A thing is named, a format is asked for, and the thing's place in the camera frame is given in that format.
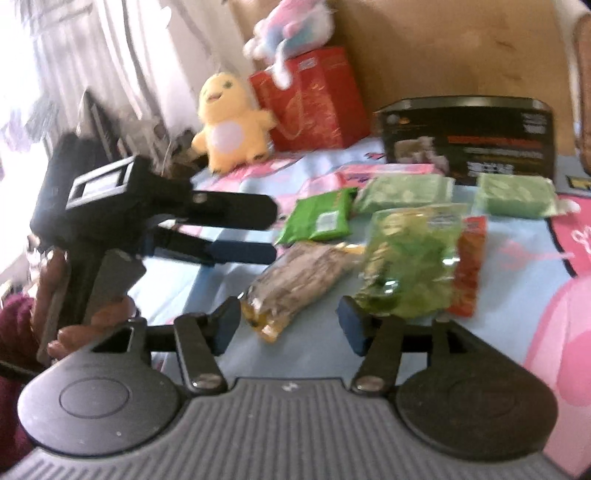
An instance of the sunlight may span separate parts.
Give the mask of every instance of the sunlight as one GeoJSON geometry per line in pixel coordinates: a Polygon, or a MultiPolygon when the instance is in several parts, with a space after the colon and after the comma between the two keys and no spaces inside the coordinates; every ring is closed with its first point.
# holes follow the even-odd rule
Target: sunlight
{"type": "MultiPolygon", "coordinates": [[[[0,2],[0,53],[2,64],[10,65],[0,75],[0,128],[13,109],[28,117],[40,96],[33,45],[14,17],[10,2],[0,2]]],[[[0,181],[0,273],[22,253],[29,221],[47,168],[42,144],[29,152],[13,152],[0,141],[5,178],[0,181]]]]}

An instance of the ribbed gray surface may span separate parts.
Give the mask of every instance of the ribbed gray surface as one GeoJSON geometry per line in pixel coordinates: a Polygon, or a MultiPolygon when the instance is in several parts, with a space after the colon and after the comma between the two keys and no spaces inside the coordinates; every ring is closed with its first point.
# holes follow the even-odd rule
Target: ribbed gray surface
{"type": "Polygon", "coordinates": [[[192,401],[175,428],[117,458],[36,450],[2,480],[566,480],[541,454],[476,464],[415,439],[383,399],[339,380],[239,380],[192,401]]]}

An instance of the product box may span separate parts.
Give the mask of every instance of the product box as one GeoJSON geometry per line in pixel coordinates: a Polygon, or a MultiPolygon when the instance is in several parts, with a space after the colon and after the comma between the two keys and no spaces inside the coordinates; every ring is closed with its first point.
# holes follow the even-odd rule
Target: product box
{"type": "Polygon", "coordinates": [[[539,100],[445,96],[406,99],[378,112],[390,163],[433,163],[460,185],[480,173],[554,180],[552,110],[539,100]]]}

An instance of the red gift bag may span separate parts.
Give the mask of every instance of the red gift bag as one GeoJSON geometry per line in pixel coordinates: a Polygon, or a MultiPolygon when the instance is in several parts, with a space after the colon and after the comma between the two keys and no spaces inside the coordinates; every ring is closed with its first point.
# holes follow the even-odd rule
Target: red gift bag
{"type": "Polygon", "coordinates": [[[287,61],[293,77],[279,90],[267,72],[250,76],[261,108],[279,125],[271,130],[277,151],[347,148],[369,135],[369,119],[342,47],[313,50],[287,61]]]}

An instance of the green package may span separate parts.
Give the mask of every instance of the green package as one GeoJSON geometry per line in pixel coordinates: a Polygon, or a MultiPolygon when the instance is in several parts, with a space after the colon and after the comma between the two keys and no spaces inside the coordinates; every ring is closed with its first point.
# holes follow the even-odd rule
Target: green package
{"type": "Polygon", "coordinates": [[[463,203],[383,210],[372,217],[359,305],[405,319],[448,308],[459,262],[463,203]]]}
{"type": "Polygon", "coordinates": [[[399,207],[447,203],[452,199],[454,180],[441,175],[381,175],[359,192],[353,211],[374,213],[399,207]]]}
{"type": "Polygon", "coordinates": [[[475,205],[491,215],[538,219],[561,213],[551,180],[537,176],[482,173],[475,205]]]}
{"type": "Polygon", "coordinates": [[[349,214],[357,189],[340,189],[298,200],[278,244],[324,241],[350,235],[349,214]]]}

